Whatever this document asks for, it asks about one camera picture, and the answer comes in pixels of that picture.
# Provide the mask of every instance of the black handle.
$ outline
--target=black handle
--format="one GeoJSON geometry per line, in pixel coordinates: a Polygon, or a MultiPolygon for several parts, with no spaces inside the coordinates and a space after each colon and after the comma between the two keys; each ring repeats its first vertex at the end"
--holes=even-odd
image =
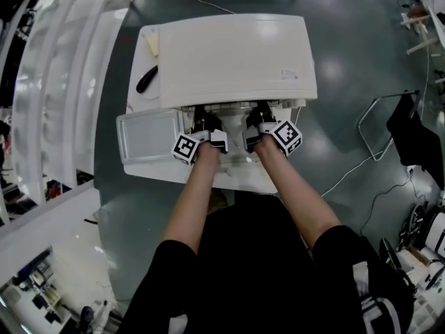
{"type": "Polygon", "coordinates": [[[142,77],[136,86],[136,91],[140,94],[145,92],[145,89],[149,86],[150,82],[158,72],[158,66],[155,65],[151,70],[145,73],[144,77],[142,77]]]}

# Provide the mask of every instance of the label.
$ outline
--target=label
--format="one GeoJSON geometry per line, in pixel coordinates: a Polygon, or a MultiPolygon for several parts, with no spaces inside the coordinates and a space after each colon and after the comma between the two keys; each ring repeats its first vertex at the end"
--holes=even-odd
{"type": "Polygon", "coordinates": [[[296,80],[296,79],[298,79],[297,71],[296,70],[281,70],[281,79],[282,80],[289,80],[289,79],[296,80]]]}

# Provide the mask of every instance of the gray floor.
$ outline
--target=gray floor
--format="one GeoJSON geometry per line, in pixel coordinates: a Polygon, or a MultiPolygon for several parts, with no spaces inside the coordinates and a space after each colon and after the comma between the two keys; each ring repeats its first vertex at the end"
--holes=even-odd
{"type": "MultiPolygon", "coordinates": [[[[397,0],[205,1],[235,13],[305,18],[315,60],[318,99],[308,103],[300,114],[298,127],[304,143],[291,155],[291,162],[320,193],[369,156],[356,124],[373,98],[405,89],[423,91],[426,53],[406,55],[405,50],[418,43],[419,38],[399,26],[401,8],[397,0]]],[[[123,304],[128,304],[145,275],[183,187],[128,176],[120,162],[115,118],[125,113],[138,31],[146,24],[223,13],[194,0],[134,0],[134,6],[120,31],[108,67],[95,160],[95,184],[104,205],[99,215],[100,234],[111,264],[113,289],[123,304]]],[[[423,121],[442,135],[443,125],[437,126],[437,116],[429,108],[438,102],[432,86],[428,87],[426,99],[423,121]]],[[[364,125],[376,149],[388,137],[385,123],[395,102],[388,101],[376,108],[364,125]]],[[[406,180],[405,168],[392,146],[382,161],[367,161],[325,199],[346,225],[358,231],[369,215],[374,195],[406,180]]],[[[437,187],[427,173],[417,168],[413,180],[420,194],[434,199],[437,187]]],[[[381,237],[395,243],[401,221],[416,201],[410,183],[379,197],[364,234],[374,246],[381,237]]]]}

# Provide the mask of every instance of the black shirt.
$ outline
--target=black shirt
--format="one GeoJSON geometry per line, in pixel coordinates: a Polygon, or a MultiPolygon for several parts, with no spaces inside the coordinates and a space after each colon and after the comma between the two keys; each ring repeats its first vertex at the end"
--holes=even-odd
{"type": "Polygon", "coordinates": [[[178,241],[159,245],[119,334],[168,333],[184,313],[185,333],[364,333],[352,268],[361,261],[370,292],[391,300],[406,333],[413,300],[365,238],[331,228],[312,259],[281,201],[253,197],[207,216],[197,256],[178,241]]]}

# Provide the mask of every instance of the forearm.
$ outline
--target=forearm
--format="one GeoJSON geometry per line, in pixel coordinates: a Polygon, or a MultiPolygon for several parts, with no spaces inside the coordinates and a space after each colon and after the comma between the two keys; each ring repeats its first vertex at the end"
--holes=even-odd
{"type": "Polygon", "coordinates": [[[339,219],[280,152],[272,136],[263,136],[254,150],[277,187],[298,231],[309,247],[313,248],[320,235],[340,225],[339,219]]]}
{"type": "Polygon", "coordinates": [[[220,151],[203,144],[170,221],[163,240],[176,240],[189,246],[195,253],[200,247],[201,235],[207,216],[207,207],[213,177],[218,167],[220,151]]]}

